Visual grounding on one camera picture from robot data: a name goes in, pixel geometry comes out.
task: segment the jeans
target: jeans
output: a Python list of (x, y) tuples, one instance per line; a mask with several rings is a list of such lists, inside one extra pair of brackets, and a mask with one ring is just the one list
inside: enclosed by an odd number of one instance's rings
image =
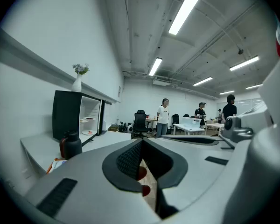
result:
[(168, 124), (157, 123), (157, 137), (166, 135)]

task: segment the black t-shirt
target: black t-shirt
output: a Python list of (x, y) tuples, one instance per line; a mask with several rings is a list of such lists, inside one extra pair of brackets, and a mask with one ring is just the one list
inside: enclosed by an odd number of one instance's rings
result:
[(224, 119), (226, 120), (228, 116), (232, 116), (233, 114), (237, 114), (237, 107), (235, 105), (232, 105), (232, 104), (227, 104), (223, 108), (222, 113), (224, 115)]
[[(205, 112), (204, 112), (204, 110), (201, 110), (200, 108), (198, 108), (195, 110), (195, 115), (197, 115), (197, 114), (205, 115)], [(200, 125), (204, 125), (204, 124), (205, 124), (204, 119), (201, 118)]]

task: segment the ceiling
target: ceiling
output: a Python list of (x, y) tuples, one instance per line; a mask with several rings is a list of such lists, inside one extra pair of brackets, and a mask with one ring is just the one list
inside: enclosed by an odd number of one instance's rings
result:
[[(224, 91), (243, 92), (262, 83), (279, 59), (275, 16), (263, 0), (199, 0), (177, 35), (168, 31), (181, 2), (127, 0), (129, 38), (125, 0), (105, 2), (126, 77), (147, 79), (160, 57), (155, 75), (173, 78), (180, 88), (219, 97)], [(229, 70), (254, 56), (259, 61)], [(192, 85), (208, 77), (213, 79)]]

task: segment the vase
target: vase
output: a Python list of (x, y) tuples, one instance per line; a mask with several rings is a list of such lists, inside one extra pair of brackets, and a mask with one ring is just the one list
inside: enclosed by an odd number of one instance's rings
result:
[(74, 84), (71, 87), (71, 91), (73, 91), (73, 92), (81, 92), (81, 89), (82, 89), (81, 79), (82, 79), (82, 75), (78, 74)]

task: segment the wall-mounted air conditioner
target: wall-mounted air conditioner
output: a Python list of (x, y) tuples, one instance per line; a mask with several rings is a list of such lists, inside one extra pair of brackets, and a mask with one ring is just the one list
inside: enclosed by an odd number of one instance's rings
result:
[(156, 76), (153, 80), (153, 84), (166, 86), (171, 84), (171, 79), (166, 77)]

